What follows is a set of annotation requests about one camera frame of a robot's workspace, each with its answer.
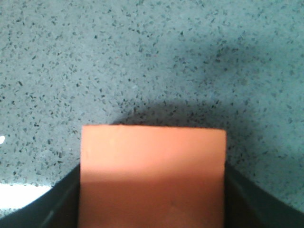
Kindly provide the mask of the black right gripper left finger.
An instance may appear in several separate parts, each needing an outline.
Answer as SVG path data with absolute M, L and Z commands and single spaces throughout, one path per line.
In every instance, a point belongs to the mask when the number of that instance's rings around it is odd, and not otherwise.
M 0 220 L 2 228 L 77 228 L 80 166 L 27 206 Z

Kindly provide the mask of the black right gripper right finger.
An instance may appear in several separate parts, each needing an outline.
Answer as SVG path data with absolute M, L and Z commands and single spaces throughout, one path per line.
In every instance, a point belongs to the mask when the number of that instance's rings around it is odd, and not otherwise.
M 226 228 L 302 228 L 304 213 L 261 189 L 225 163 Z

